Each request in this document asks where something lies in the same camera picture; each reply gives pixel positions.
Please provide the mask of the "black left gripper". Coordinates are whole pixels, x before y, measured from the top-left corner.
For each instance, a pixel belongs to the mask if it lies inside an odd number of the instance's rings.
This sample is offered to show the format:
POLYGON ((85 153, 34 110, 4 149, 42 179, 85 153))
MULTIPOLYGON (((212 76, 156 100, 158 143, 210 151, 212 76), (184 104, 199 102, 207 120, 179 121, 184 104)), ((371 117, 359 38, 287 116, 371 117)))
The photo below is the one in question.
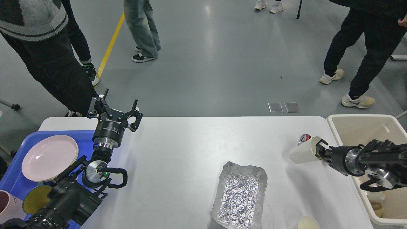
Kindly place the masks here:
POLYGON ((93 134, 93 143, 99 147, 115 149, 121 146, 126 129, 136 132, 143 113, 137 107, 138 100, 134 100, 130 111, 124 113, 110 108, 106 102, 109 89, 104 94, 93 97, 87 112, 87 118, 96 118, 98 123, 93 134), (128 123, 128 119, 135 117, 135 121, 128 123))

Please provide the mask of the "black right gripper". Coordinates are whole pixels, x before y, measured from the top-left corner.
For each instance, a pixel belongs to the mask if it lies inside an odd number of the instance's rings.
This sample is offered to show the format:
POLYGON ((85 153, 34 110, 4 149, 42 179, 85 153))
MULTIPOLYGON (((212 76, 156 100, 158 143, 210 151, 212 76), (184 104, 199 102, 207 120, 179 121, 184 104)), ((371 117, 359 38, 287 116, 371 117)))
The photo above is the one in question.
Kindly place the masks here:
POLYGON ((356 146, 333 147, 324 139, 317 142, 315 156, 345 176, 365 175, 366 165, 359 162, 362 149, 356 146))

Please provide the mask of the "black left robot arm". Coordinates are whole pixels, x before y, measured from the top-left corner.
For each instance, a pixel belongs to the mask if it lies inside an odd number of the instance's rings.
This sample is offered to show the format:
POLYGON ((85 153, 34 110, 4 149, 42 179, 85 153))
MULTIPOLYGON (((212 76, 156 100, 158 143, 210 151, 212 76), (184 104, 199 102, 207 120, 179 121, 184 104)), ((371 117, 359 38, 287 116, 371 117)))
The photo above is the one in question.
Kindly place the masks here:
POLYGON ((113 150, 121 146, 125 129, 135 132, 143 114, 137 107, 138 100, 134 100, 126 113, 110 108, 107 94, 108 89, 93 97, 87 113, 88 118, 98 119, 91 157, 81 156, 52 176, 45 195, 34 198, 30 192, 22 202, 23 210, 30 217, 7 218, 1 223, 2 229, 67 229, 70 221, 83 225, 107 196, 106 188, 120 189, 127 185, 127 171, 108 164, 113 150))

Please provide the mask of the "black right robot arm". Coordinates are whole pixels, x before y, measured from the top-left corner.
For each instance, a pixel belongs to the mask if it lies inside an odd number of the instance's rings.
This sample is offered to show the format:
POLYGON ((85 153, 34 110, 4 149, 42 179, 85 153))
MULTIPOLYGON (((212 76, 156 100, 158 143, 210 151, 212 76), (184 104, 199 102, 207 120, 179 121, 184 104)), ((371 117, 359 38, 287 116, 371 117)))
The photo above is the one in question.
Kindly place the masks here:
POLYGON ((406 144, 374 139, 358 146, 325 148, 324 145, 327 145, 325 140, 316 143, 315 156, 345 176, 367 175, 368 181, 360 184, 364 191, 381 192, 407 185, 406 144))

